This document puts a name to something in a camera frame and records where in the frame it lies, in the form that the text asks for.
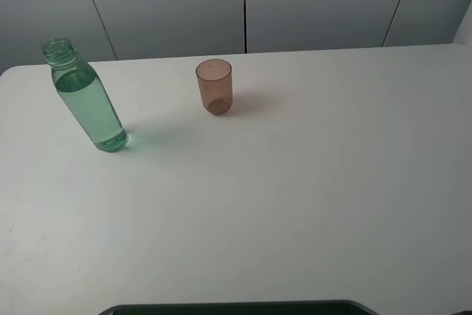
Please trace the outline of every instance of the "bottle neck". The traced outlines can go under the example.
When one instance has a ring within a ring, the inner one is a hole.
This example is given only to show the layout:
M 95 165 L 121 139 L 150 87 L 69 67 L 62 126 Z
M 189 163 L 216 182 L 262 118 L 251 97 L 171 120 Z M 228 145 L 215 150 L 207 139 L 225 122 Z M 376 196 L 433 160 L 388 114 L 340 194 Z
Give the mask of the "bottle neck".
M 46 62 L 53 68 L 68 69 L 78 61 L 79 55 L 67 38 L 54 38 L 43 46 Z

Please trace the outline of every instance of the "water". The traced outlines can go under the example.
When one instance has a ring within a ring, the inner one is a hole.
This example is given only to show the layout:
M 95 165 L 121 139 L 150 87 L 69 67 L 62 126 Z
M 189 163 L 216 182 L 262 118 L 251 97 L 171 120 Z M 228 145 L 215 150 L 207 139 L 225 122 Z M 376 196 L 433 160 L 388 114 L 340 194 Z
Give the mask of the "water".
M 67 72 L 55 87 L 97 148 L 111 152 L 125 146 L 128 135 L 93 70 Z

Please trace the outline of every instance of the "translucent cup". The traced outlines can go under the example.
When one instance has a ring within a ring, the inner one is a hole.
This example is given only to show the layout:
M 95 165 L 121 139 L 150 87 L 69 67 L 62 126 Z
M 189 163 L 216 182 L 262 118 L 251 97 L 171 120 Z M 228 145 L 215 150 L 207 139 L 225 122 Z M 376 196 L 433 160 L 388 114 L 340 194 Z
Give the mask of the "translucent cup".
M 231 65 L 222 59 L 209 59 L 197 66 L 196 73 L 204 108 L 216 116 L 226 113 L 233 104 Z

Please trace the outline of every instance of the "white table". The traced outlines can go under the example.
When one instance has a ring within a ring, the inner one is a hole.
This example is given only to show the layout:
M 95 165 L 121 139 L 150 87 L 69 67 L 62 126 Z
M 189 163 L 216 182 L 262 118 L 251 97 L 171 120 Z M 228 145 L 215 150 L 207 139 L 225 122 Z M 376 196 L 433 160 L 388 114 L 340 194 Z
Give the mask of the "white table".
M 472 309 L 472 52 L 460 45 L 94 63 L 129 147 L 103 153 L 47 66 L 0 77 L 0 314 L 348 299 Z

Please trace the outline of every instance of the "green bottle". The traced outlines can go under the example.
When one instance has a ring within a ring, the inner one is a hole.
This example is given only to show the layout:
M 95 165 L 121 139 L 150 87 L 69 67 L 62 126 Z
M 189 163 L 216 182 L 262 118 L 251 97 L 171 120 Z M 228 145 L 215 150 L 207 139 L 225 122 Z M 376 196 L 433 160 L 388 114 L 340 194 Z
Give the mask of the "green bottle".
M 95 146 L 108 152 L 123 148 L 128 135 L 94 69 L 67 38 L 52 39 L 42 49 L 59 96 Z

